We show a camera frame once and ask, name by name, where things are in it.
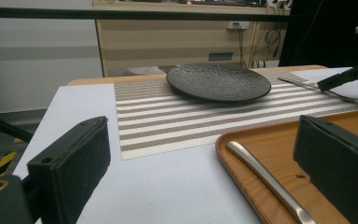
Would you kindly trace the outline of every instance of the wall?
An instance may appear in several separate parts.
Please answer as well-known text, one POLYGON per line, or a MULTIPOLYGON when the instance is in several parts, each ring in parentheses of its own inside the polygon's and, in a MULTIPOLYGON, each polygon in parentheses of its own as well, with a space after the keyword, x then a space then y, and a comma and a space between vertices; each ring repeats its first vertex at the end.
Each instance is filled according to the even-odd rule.
MULTIPOLYGON (((0 7, 92 9, 92 2, 0 0, 0 7)), ((0 19, 0 113, 47 108, 70 80, 102 76, 94 21, 0 19)))

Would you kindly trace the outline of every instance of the horizontal black rail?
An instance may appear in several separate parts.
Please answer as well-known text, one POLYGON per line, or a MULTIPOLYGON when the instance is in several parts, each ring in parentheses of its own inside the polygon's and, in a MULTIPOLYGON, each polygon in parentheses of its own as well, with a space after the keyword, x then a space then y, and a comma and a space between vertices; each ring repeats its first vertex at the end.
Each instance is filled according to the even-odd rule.
POLYGON ((63 20, 290 21, 303 16, 0 7, 0 18, 63 20))

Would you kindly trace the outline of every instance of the wooden tray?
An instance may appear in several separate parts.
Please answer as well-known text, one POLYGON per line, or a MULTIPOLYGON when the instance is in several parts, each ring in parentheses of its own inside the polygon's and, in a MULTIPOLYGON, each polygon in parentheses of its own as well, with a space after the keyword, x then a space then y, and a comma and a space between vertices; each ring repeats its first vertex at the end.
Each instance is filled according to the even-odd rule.
MULTIPOLYGON (((358 135, 358 111, 322 119, 358 135)), ((235 140, 246 146, 317 223, 349 223, 293 160, 297 124, 288 122, 223 134, 216 141, 218 157, 264 223, 296 223, 296 220, 253 171, 226 149, 228 141, 235 140)))

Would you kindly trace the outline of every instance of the power outlet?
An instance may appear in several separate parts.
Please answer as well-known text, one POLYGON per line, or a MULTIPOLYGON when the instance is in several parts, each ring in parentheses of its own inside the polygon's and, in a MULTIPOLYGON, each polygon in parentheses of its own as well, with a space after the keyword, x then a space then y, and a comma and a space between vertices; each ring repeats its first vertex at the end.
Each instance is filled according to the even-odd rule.
POLYGON ((237 30, 239 27, 236 25, 238 24, 242 30, 249 29, 249 21, 229 21, 227 24, 228 29, 235 29, 237 30))

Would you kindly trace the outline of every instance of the black plate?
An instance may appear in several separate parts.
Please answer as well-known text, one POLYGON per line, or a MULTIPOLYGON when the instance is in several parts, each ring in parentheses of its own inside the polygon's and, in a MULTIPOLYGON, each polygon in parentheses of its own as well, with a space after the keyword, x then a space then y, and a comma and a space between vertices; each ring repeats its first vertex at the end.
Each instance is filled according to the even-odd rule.
POLYGON ((221 102, 240 102, 269 93, 271 83, 246 68, 223 63, 191 63, 173 68, 168 82, 177 90, 221 102))

